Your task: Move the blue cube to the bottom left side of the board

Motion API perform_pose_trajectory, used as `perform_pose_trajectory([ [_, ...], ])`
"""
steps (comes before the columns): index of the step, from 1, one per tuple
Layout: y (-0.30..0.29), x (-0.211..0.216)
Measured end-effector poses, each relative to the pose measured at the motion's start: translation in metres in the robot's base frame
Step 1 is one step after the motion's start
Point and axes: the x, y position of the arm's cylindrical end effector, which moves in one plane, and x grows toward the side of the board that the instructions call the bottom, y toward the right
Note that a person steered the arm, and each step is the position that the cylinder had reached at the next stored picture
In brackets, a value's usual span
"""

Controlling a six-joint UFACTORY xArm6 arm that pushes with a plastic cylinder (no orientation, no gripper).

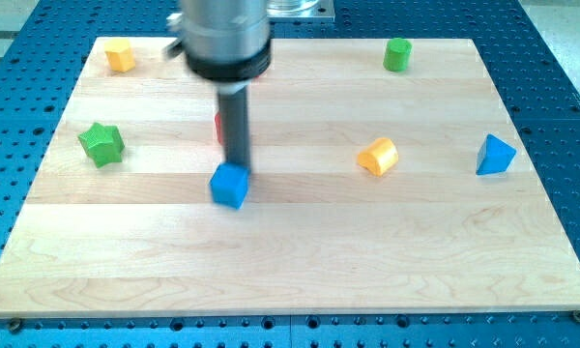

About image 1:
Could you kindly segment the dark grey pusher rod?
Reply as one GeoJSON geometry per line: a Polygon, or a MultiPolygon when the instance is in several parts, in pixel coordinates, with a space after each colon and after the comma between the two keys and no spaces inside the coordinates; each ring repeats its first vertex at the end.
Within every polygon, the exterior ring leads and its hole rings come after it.
{"type": "Polygon", "coordinates": [[[251,169],[247,87],[233,94],[217,94],[225,161],[251,169]]]}

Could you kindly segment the silver cylindrical end effector body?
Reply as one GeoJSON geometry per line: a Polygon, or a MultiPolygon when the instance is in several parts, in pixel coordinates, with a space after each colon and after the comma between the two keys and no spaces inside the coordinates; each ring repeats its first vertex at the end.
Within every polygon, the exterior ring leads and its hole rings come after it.
{"type": "Polygon", "coordinates": [[[271,63],[271,30],[266,0],[180,0],[167,18],[177,34],[164,49],[181,54],[188,68],[213,82],[220,93],[237,93],[271,63]]]}

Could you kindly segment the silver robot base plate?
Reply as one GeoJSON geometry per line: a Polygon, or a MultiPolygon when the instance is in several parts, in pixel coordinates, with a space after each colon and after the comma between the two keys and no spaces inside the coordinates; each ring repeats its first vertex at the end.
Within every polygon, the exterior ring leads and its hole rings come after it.
{"type": "Polygon", "coordinates": [[[272,22],[334,22],[334,0],[269,0],[272,22]]]}

